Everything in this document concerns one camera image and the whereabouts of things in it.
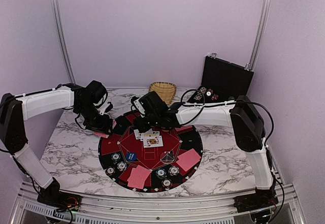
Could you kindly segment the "ace of clubs card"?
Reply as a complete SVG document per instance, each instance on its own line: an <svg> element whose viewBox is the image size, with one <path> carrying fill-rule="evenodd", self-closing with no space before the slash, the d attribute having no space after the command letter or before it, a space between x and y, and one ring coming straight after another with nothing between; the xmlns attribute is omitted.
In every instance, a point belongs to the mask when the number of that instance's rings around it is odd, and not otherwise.
<svg viewBox="0 0 325 224"><path fill-rule="evenodd" d="M148 131L141 135L141 138L145 137L156 137L160 135L160 131Z"/></svg>

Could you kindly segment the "jack of hearts card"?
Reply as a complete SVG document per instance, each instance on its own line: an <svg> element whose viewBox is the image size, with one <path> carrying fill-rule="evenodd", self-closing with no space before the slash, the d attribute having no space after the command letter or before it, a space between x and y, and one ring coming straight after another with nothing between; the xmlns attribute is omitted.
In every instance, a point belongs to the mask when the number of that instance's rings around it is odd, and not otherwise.
<svg viewBox="0 0 325 224"><path fill-rule="evenodd" d="M154 148L154 147L163 147L163 139L162 136L154 136L154 137L144 137L143 147L144 148Z"/></svg>

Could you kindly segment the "dealt red card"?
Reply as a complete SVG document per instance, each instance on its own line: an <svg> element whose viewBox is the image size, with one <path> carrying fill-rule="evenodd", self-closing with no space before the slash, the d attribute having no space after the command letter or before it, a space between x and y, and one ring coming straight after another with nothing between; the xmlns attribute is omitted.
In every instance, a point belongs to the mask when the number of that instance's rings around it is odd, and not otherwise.
<svg viewBox="0 0 325 224"><path fill-rule="evenodd" d="M127 186L132 188L143 189L147 174L145 172L136 171L133 169L130 177L127 180Z"/></svg>
<svg viewBox="0 0 325 224"><path fill-rule="evenodd" d="M128 181L131 182L145 182L145 180L148 178L148 176L151 174L151 170L144 168L142 166L137 166L132 169L130 177Z"/></svg>
<svg viewBox="0 0 325 224"><path fill-rule="evenodd" d="M182 126L180 128L175 128L175 131L181 133L181 132L188 132L192 130L192 125L190 126Z"/></svg>
<svg viewBox="0 0 325 224"><path fill-rule="evenodd" d="M201 156L194 150L191 149L185 153L178 156L176 163L183 169L187 170L193 167L197 162L199 162Z"/></svg>
<svg viewBox="0 0 325 224"><path fill-rule="evenodd" d="M196 163L200 161L201 157L199 155L185 155L182 154L178 157L176 163L179 167L184 170L190 170Z"/></svg>

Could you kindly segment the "clear round dealer button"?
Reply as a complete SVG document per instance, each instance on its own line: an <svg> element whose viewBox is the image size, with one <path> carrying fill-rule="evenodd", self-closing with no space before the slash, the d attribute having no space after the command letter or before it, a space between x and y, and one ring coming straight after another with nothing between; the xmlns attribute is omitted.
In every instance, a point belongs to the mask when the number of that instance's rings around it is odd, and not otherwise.
<svg viewBox="0 0 325 224"><path fill-rule="evenodd" d="M171 164L173 161L175 160L174 157L174 153L173 151L164 151L161 155L160 155L160 161L163 164Z"/></svg>

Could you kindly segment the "blue small blind button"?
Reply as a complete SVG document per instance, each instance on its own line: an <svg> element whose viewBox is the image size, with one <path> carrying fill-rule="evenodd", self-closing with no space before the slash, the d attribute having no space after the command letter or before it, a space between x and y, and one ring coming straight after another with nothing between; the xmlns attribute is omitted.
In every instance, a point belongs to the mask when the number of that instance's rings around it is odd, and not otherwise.
<svg viewBox="0 0 325 224"><path fill-rule="evenodd" d="M128 152L125 158L128 162L135 162L137 160L137 154L135 152Z"/></svg>

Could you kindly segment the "green blue chip stack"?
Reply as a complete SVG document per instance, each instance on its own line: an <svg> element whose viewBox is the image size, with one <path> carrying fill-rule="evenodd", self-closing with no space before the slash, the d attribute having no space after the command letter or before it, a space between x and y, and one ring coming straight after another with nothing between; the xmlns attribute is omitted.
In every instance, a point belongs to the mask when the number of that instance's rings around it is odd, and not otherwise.
<svg viewBox="0 0 325 224"><path fill-rule="evenodd" d="M121 155L119 153L113 153L111 155L111 159L112 159L113 164L116 164L120 161Z"/></svg>
<svg viewBox="0 0 325 224"><path fill-rule="evenodd" d="M155 174L156 174L156 177L159 179L165 179L167 177L167 172L163 168L157 169Z"/></svg>

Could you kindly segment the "red black chip stack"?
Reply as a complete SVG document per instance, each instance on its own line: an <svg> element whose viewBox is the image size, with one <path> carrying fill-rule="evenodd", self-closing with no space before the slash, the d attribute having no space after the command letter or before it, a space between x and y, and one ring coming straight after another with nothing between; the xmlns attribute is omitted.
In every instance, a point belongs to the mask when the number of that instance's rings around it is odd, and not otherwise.
<svg viewBox="0 0 325 224"><path fill-rule="evenodd" d="M172 186L172 181L168 178L163 179L161 182L163 188L170 188Z"/></svg>
<svg viewBox="0 0 325 224"><path fill-rule="evenodd" d="M115 168L114 167L108 167L106 170L105 170L105 173L107 176L112 176L115 174Z"/></svg>

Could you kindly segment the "red playing card deck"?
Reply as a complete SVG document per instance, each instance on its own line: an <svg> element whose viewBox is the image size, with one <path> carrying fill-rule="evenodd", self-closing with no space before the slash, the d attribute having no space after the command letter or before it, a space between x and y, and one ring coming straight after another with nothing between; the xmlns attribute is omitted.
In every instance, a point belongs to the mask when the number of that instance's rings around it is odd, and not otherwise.
<svg viewBox="0 0 325 224"><path fill-rule="evenodd" d="M100 133L100 132L95 132L94 134L101 138L108 138L110 136L109 134Z"/></svg>

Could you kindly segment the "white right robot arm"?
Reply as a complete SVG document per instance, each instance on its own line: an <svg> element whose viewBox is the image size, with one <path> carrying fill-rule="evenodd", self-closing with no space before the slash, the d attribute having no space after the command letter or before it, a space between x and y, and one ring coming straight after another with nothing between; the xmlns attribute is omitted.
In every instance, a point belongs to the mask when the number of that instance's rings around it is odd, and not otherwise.
<svg viewBox="0 0 325 224"><path fill-rule="evenodd" d="M245 152L259 190L252 195L252 204L262 208L271 200L269 189L274 184L272 157L268 150L264 120L252 102L241 95L236 100L221 103L186 103L179 101L168 106L155 92L141 98L132 97L131 104L140 114L134 121L139 132L152 127L171 130L188 125L228 126L234 131L237 146Z"/></svg>

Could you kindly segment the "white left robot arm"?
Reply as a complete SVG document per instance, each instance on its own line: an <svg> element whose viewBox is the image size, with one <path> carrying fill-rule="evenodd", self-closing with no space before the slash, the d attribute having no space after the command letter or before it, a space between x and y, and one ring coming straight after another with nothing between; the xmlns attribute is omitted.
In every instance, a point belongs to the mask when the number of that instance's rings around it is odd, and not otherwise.
<svg viewBox="0 0 325 224"><path fill-rule="evenodd" d="M40 162L45 149L42 139L49 140L55 124L64 110L72 110L83 122L84 130L109 135L113 120L107 89L98 81L86 87L75 83L60 84L54 88L13 95L1 99L1 142L4 153L10 154L22 171L35 181L53 206L64 202L64 195L52 185L54 179Z"/></svg>

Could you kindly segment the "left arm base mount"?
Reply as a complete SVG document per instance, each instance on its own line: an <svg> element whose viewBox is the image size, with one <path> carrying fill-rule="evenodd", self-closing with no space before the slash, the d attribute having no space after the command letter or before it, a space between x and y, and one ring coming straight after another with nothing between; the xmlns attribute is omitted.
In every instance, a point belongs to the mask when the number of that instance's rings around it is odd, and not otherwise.
<svg viewBox="0 0 325 224"><path fill-rule="evenodd" d="M55 213L66 213L70 222L74 220L73 211L79 210L81 200L81 196L68 193L60 193L56 200L41 194L37 198L39 203L55 207Z"/></svg>

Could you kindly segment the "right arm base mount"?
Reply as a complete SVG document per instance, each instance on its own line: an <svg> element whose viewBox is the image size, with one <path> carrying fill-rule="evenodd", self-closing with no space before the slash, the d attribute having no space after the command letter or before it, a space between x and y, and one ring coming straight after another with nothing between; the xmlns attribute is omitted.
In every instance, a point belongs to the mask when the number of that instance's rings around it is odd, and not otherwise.
<svg viewBox="0 0 325 224"><path fill-rule="evenodd" d="M254 223L268 223L279 203L277 197L258 196L257 194L237 196L234 198L234 207L238 213L250 212Z"/></svg>

